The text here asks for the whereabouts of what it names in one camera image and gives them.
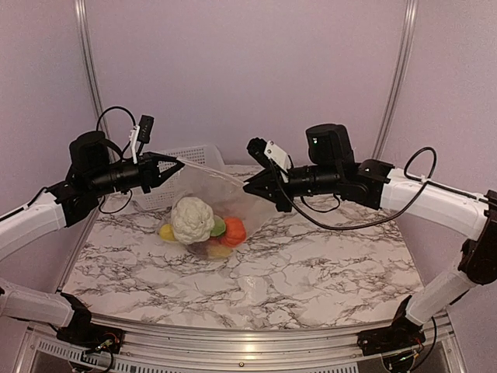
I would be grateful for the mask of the orange fake pumpkin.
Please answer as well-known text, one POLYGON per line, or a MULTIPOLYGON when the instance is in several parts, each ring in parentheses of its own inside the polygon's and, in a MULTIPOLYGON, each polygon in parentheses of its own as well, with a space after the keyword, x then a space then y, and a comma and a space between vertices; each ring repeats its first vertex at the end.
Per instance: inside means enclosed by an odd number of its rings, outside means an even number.
POLYGON ((236 247, 246 240, 245 226, 240 218, 228 217, 224 223, 226 230, 221 237, 221 244, 228 247, 236 247))

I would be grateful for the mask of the clear zip top bag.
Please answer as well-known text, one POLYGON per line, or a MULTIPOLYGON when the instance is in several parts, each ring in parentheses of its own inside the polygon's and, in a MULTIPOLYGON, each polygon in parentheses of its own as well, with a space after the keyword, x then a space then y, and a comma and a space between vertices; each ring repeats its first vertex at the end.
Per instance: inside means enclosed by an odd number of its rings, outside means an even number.
MULTIPOLYGON (((247 240, 254 236, 276 214, 276 210, 270 202, 246 193, 242 189, 244 183, 241 180, 215 169, 200 167, 196 163, 191 163, 191 166, 199 170, 198 175, 187 179, 190 181, 189 186, 173 203, 170 211, 165 213, 162 223, 158 226, 157 233, 164 224, 171 224, 172 209, 183 197, 198 197, 212 207, 215 226, 210 232, 210 238, 205 241, 210 246, 223 246, 221 237, 226 230, 225 218, 240 218, 245 226, 247 240)), ((177 240, 167 243, 176 245, 190 253, 187 249, 188 245, 184 245, 177 240)), ((239 246, 230 247, 233 250, 232 254, 239 246)))

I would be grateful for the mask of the white fake cauliflower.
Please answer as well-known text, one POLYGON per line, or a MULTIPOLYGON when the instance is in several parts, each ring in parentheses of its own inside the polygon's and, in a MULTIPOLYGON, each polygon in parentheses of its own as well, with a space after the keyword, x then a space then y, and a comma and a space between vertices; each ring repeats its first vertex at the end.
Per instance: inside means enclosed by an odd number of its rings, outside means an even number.
POLYGON ((178 242, 184 245, 205 242, 215 226, 214 212, 198 197, 183 197, 172 209, 171 224, 178 242))

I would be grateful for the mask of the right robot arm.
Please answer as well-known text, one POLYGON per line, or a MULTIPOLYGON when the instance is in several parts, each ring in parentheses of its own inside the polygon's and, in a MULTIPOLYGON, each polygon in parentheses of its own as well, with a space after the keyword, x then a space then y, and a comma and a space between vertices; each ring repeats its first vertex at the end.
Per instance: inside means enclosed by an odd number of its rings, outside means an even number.
POLYGON ((418 252, 433 258, 436 234, 461 242, 454 260, 425 287, 408 296, 398 307, 391 324, 362 332, 360 340, 371 345, 383 338, 400 348, 438 311, 458 301, 472 288, 496 279, 496 193, 472 193, 437 183, 431 175, 415 176, 406 167, 378 159, 355 160, 348 131, 341 124, 319 124, 305 132, 307 166, 296 166, 273 141, 253 138, 248 153, 262 170, 245 184, 245 192, 262 197, 281 212, 296 211, 315 223, 303 209, 305 197, 333 195, 344 201, 388 216, 381 224, 413 222, 408 240, 418 252))

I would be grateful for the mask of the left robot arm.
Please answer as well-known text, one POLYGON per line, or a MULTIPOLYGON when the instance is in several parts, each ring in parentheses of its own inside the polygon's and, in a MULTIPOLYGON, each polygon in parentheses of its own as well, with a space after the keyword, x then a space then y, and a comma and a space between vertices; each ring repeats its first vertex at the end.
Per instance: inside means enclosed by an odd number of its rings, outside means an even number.
MULTIPOLYGON (((1 258, 5 259, 52 232, 85 220, 104 197, 161 186, 184 167, 177 158, 155 152, 122 158, 121 149, 101 131, 80 135, 69 145, 71 165, 65 179, 42 188, 28 203, 1 217, 1 258), (111 162, 109 152, 120 158, 111 162)), ((70 295, 49 294, 1 281, 1 314, 14 319, 67 327, 82 346, 98 339, 91 314, 70 295)))

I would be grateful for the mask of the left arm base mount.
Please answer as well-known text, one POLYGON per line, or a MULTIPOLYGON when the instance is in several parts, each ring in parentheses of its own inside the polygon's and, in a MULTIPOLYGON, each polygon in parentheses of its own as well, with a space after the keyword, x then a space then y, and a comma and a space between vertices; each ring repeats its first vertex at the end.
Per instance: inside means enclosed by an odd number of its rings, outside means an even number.
POLYGON ((102 326, 93 322, 84 326, 69 326, 57 329, 57 338, 61 341, 84 347, 90 353, 112 352, 118 354, 123 341, 124 331, 111 326, 102 326))

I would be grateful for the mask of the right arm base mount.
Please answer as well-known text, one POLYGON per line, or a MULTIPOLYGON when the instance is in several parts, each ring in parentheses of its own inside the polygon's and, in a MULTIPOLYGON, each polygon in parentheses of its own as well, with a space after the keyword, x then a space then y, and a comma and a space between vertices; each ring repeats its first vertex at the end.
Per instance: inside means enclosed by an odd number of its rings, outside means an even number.
POLYGON ((357 335, 357 345, 363 356, 413 347, 425 341, 426 337, 421 329, 407 330, 393 326, 364 330, 357 335))

